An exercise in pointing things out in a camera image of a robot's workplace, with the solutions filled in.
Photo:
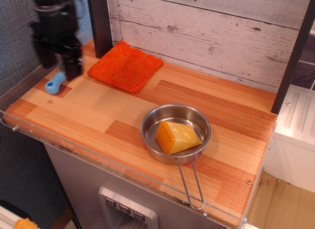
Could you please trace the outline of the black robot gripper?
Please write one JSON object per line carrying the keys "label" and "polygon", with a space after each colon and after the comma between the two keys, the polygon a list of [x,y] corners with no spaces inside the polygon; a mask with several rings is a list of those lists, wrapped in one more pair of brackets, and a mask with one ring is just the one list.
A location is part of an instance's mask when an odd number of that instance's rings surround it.
{"label": "black robot gripper", "polygon": [[32,42],[41,64],[50,68],[57,62],[55,53],[61,54],[68,81],[82,73],[81,44],[75,37],[76,1],[81,0],[34,0],[39,21],[31,22]]}

